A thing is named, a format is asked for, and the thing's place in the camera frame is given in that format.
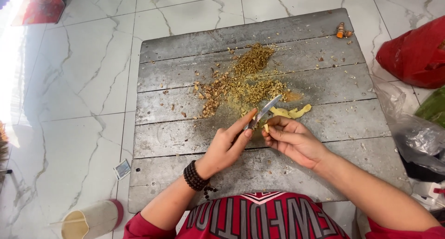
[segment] person's right hand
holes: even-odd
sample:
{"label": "person's right hand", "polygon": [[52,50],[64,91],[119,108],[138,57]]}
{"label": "person's right hand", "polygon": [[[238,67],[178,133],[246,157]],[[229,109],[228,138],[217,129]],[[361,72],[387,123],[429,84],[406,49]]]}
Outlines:
{"label": "person's right hand", "polygon": [[267,121],[269,134],[262,130],[266,145],[274,148],[298,164],[314,169],[331,152],[303,124],[276,116]]}

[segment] red t-shirt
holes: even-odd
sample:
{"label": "red t-shirt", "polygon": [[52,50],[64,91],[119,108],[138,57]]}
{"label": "red t-shirt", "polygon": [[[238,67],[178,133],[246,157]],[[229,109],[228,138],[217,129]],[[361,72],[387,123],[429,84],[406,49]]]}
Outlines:
{"label": "red t-shirt", "polygon": [[[445,228],[424,232],[382,228],[372,220],[366,239],[443,239]],[[308,196],[287,192],[251,193],[211,200],[193,208],[176,235],[135,215],[124,239],[349,239]]]}

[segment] hand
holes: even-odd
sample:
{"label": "hand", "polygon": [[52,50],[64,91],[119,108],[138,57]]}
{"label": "hand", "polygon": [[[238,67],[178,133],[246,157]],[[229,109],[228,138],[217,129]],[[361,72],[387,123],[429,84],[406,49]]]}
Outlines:
{"label": "hand", "polygon": [[257,109],[254,108],[228,129],[218,129],[206,154],[195,162],[197,173],[202,179],[209,179],[238,160],[253,133],[251,129],[243,129],[256,113]]}
{"label": "hand", "polygon": [[267,121],[269,134],[261,134],[270,146],[298,164],[314,169],[331,152],[303,124],[287,117],[276,116]]}

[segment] broom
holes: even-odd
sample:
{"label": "broom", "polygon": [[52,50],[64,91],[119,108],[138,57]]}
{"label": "broom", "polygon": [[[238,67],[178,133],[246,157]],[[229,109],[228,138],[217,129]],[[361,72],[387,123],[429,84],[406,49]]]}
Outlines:
{"label": "broom", "polygon": [[[6,136],[6,132],[4,130],[4,124],[0,121],[0,167],[2,167],[3,163],[8,160],[8,152],[8,137]],[[4,175],[11,174],[12,172],[12,169],[0,168],[0,184],[3,183]]]}

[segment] knife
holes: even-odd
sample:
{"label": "knife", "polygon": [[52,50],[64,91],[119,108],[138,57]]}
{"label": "knife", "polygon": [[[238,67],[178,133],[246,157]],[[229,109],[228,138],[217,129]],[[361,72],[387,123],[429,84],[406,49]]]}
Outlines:
{"label": "knife", "polygon": [[272,101],[270,101],[268,104],[266,104],[264,106],[264,108],[255,116],[255,119],[253,119],[252,121],[250,121],[246,127],[244,127],[244,130],[250,128],[253,129],[253,127],[255,127],[255,125],[259,122],[259,120],[261,119],[261,117],[263,117],[269,110],[270,108],[272,108],[276,103],[278,103],[278,101],[281,99],[283,95],[277,95],[274,99],[272,99]]}

